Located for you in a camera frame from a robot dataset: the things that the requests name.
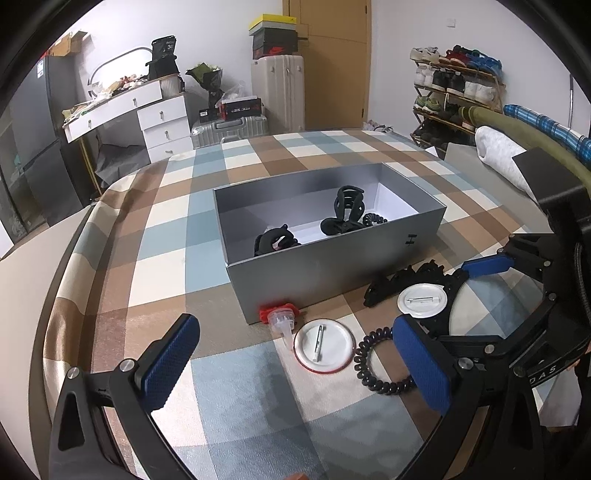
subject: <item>cardboard box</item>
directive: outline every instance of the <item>cardboard box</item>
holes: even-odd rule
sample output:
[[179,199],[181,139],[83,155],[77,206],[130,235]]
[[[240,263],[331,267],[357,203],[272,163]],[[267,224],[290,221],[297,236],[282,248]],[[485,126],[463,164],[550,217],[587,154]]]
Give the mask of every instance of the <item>cardboard box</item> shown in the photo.
[[82,39],[87,32],[78,31],[72,35],[68,33],[60,41],[53,44],[49,49],[49,55],[54,57],[66,57],[82,51]]
[[[389,221],[326,236],[339,188],[364,189],[365,212]],[[445,205],[385,164],[299,171],[213,191],[228,276],[249,324],[291,302],[304,308],[416,260],[435,240]],[[300,246],[254,256],[255,239],[286,223]]]
[[250,25],[248,25],[248,30],[252,27],[256,26],[261,22],[278,22],[278,23],[290,23],[295,25],[297,23],[296,17],[288,17],[286,15],[274,15],[274,14],[262,14],[260,17],[254,19]]

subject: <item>plaid bedsheet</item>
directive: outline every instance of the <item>plaid bedsheet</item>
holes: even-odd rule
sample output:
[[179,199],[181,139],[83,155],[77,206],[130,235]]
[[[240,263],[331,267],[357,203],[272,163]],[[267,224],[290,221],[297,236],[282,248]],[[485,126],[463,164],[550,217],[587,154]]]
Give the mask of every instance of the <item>plaid bedsheet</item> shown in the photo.
[[[262,324],[248,326],[229,283],[212,189],[312,168],[387,163],[447,205],[437,241],[421,258],[446,270],[496,252],[527,230],[461,173],[380,132],[277,135],[202,148],[116,182],[102,196],[69,260],[44,344],[53,416],[67,369],[113,369],[137,358],[182,312],[201,323],[201,341],[167,404],[153,417],[200,480],[396,477],[439,416],[418,391],[383,397],[361,386],[353,366],[333,375],[303,369]],[[344,323],[359,342],[400,313],[396,299],[363,307],[360,288],[303,311]],[[452,334],[510,334],[541,299],[540,286],[510,271],[470,280],[452,312]],[[381,378],[407,369],[396,348],[372,357]],[[550,389],[535,392],[539,404]],[[141,465],[117,419],[128,465]]]
[[588,137],[521,105],[505,105],[503,111],[505,115],[521,120],[556,140],[570,150],[583,165],[591,169],[591,140]]

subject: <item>blue plaid blanket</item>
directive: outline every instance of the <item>blue plaid blanket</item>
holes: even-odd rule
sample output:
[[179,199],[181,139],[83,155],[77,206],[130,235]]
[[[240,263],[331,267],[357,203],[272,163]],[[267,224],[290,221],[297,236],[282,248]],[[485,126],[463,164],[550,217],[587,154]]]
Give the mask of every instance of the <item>blue plaid blanket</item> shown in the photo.
[[552,140],[556,140],[573,152],[575,157],[591,170],[591,140],[588,137],[560,125],[550,117],[540,115],[521,105],[505,105],[503,111],[505,115],[521,120],[545,133]]

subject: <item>white desk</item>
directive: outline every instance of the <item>white desk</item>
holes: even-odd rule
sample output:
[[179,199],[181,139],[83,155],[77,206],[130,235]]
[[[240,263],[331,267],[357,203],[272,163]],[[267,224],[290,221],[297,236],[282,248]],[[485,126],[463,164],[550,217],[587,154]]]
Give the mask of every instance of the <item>white desk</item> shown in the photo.
[[169,75],[120,93],[64,125],[68,142],[130,111],[137,111],[150,161],[154,163],[193,149],[186,94],[170,96]]

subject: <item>gray box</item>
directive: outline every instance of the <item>gray box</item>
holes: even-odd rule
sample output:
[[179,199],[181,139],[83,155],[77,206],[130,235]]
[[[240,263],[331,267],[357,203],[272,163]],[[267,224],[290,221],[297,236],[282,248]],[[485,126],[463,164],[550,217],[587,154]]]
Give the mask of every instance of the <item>gray box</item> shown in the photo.
[[[389,221],[326,236],[339,188],[364,189],[365,212]],[[368,284],[376,273],[406,267],[437,235],[445,205],[385,164],[323,168],[214,189],[228,276],[246,321],[259,308],[292,302],[307,307]],[[286,223],[299,247],[254,256],[258,235]]]

